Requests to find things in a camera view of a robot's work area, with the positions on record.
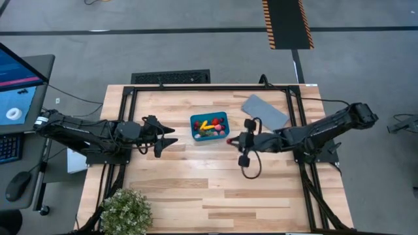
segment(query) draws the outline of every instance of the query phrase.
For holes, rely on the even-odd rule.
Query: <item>red toy fruit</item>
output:
[[[217,125],[217,124],[219,124],[219,119],[215,117],[215,118],[212,120],[212,125]]]

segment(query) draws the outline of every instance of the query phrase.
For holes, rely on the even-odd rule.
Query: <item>green plant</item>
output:
[[[152,226],[151,204],[132,189],[118,189],[104,200],[103,231],[112,235],[145,234]]]

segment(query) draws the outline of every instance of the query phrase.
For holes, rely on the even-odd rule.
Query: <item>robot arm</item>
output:
[[[313,122],[304,127],[288,127],[273,131],[273,133],[259,133],[254,135],[256,124],[254,120],[247,119],[244,126],[246,133],[227,140],[227,143],[236,146],[243,153],[238,163],[248,167],[247,156],[250,151],[278,153],[299,149],[306,155],[318,153],[326,142],[350,129],[371,128],[378,120],[367,104],[353,103],[337,113]]]
[[[154,147],[155,156],[160,157],[165,147],[178,140],[163,136],[158,139],[158,135],[175,130],[160,124],[155,116],[142,120],[144,126],[133,121],[87,121],[47,110],[37,118],[35,131],[86,156],[91,153],[117,156],[133,144],[138,148],[144,144],[147,148]]]

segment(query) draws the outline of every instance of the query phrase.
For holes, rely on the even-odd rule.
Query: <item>blue plastic container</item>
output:
[[[193,129],[194,123],[196,121],[200,121],[200,122],[208,121],[207,125],[211,125],[211,122],[214,118],[223,118],[224,119],[223,123],[220,123],[220,124],[225,126],[225,130],[223,130],[223,131],[225,131],[225,134],[217,135],[217,136],[206,136],[206,137],[195,138],[195,135],[199,133],[199,130],[195,131]],[[228,117],[227,117],[227,113],[225,113],[225,112],[216,112],[216,113],[210,113],[210,114],[193,115],[193,116],[190,117],[190,127],[191,127],[191,136],[196,141],[216,140],[216,139],[220,139],[220,138],[225,138],[229,134]]]

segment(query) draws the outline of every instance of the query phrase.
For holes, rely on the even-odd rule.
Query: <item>wooden table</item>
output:
[[[316,86],[301,85],[300,89],[302,97],[320,98]],[[122,85],[108,86],[101,119],[118,118],[122,90]],[[292,152],[260,153],[263,172],[256,180],[247,180],[237,163],[237,149],[226,145],[225,139],[196,142],[191,137],[191,115],[219,111],[228,115],[229,137],[238,135],[245,129],[244,119],[249,117],[240,107],[251,94],[288,114],[285,94],[280,91],[138,93],[134,121],[142,124],[141,117],[155,115],[163,125],[176,129],[166,137],[179,139],[160,159],[153,156],[153,151],[141,155],[134,150],[127,166],[123,186],[141,191],[152,203],[154,220],[149,232],[310,231],[299,169]],[[128,98],[125,119],[130,102]],[[303,103],[308,123],[325,116],[321,102]],[[298,117],[296,100],[293,104]],[[248,175],[258,170],[254,155],[250,157]],[[317,167],[324,199],[342,222],[352,227],[340,174],[327,163],[319,163]],[[78,209],[81,225],[95,210],[101,170],[101,165],[88,169]],[[321,227],[314,199],[313,208],[317,227]]]

